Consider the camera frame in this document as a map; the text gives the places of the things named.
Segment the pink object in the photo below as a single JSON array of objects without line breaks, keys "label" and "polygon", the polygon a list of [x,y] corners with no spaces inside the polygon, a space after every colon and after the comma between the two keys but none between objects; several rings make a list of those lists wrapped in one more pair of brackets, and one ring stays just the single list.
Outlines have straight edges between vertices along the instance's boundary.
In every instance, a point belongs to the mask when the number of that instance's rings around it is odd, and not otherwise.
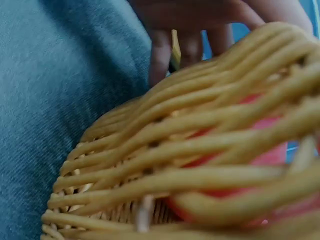
[{"label": "pink object", "polygon": [[[248,98],[246,98],[244,101],[242,101],[242,104],[251,104],[253,103],[259,96],[253,95]],[[279,117],[274,118],[266,118],[259,122],[257,122],[252,128],[254,129],[263,129],[270,127],[272,124],[274,124]],[[207,134],[210,131],[210,129],[204,129],[201,131],[198,131],[196,134],[192,135],[190,138],[196,138],[200,137],[202,135]],[[274,149],[270,150],[269,152],[266,152],[259,157],[257,157],[252,164],[253,165],[279,165],[284,164],[286,161],[287,156],[287,143],[281,144]],[[200,166],[207,161],[214,159],[215,155],[208,155],[201,157],[200,159],[184,166],[184,168],[194,168],[196,166]],[[232,195],[237,194],[243,194],[248,191],[254,191],[253,188],[242,188],[242,189],[233,189],[233,190],[226,190],[226,191],[209,191],[209,192],[203,192],[206,195],[214,196],[215,198],[227,198]],[[184,221],[186,222],[192,222],[192,216],[188,215],[186,212],[183,212],[181,209],[179,209],[172,199],[168,198],[167,204],[169,207]],[[264,225],[282,218],[287,218],[295,215],[299,215],[302,213],[305,213],[307,211],[310,211],[314,208],[320,207],[320,196],[319,194],[314,195],[302,202],[286,206],[282,209],[275,210],[272,214],[269,214],[265,219],[257,219],[254,222],[251,222],[249,225]]]}]

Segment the wicker basket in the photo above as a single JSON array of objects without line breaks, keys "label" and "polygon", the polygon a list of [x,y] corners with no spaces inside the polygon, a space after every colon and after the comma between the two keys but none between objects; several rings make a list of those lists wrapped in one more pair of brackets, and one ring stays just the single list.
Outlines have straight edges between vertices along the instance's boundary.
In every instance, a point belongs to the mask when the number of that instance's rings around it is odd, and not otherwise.
[{"label": "wicker basket", "polygon": [[[247,227],[318,197],[319,89],[318,40],[278,22],[214,61],[173,74],[84,133],[53,186],[41,239],[320,239],[320,211]],[[251,95],[261,97],[238,104]],[[250,128],[270,116],[281,118]],[[287,141],[299,141],[291,164],[250,164]],[[205,165],[181,168],[212,154],[219,155]],[[226,198],[200,193],[248,187],[257,190]],[[168,196],[192,223],[177,221]]]}]

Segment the finger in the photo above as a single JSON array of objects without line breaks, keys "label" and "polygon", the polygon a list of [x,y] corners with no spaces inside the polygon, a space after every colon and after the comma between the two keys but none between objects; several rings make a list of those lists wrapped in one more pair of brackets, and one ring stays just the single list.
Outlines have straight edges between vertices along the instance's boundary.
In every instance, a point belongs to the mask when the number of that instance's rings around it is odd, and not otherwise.
[{"label": "finger", "polygon": [[234,36],[231,24],[220,25],[207,30],[207,37],[212,55],[217,57],[223,54],[234,44]]},{"label": "finger", "polygon": [[265,21],[244,1],[232,1],[234,7],[229,15],[233,16],[232,22],[245,24],[251,31],[265,24]]},{"label": "finger", "polygon": [[313,33],[312,23],[298,0],[244,0],[265,22],[287,22]]},{"label": "finger", "polygon": [[153,30],[148,82],[153,87],[166,77],[172,53],[172,33],[170,30]]},{"label": "finger", "polygon": [[180,68],[185,68],[202,60],[203,43],[200,31],[177,32],[181,60]]}]

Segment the jeans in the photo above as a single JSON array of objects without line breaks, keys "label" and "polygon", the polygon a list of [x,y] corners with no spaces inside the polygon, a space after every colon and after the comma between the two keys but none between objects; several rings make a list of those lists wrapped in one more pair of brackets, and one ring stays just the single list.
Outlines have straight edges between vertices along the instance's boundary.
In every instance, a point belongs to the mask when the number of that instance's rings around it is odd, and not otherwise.
[{"label": "jeans", "polygon": [[148,90],[150,39],[125,0],[0,1],[0,239],[36,240],[67,154]]}]

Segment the yellow object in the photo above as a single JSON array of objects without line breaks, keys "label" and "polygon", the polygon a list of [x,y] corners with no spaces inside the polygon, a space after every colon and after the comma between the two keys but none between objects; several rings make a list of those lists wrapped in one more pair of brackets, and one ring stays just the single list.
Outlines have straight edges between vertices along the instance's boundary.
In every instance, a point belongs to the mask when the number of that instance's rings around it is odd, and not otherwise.
[{"label": "yellow object", "polygon": [[[320,239],[320,211],[262,229],[236,227],[319,193],[319,89],[318,40],[279,22],[172,74],[87,129],[53,186],[41,239]],[[262,97],[238,104],[252,94]],[[248,129],[268,116],[282,118]],[[189,138],[207,128],[214,130]],[[300,142],[291,164],[250,164],[291,140]],[[206,165],[179,168],[212,154],[219,155]],[[200,193],[246,187],[259,191],[219,199]],[[167,196],[196,224],[177,223]]]},{"label": "yellow object", "polygon": [[180,59],[181,59],[181,52],[179,47],[178,35],[176,30],[172,30],[172,57],[171,63],[175,70],[179,70],[180,66]]}]

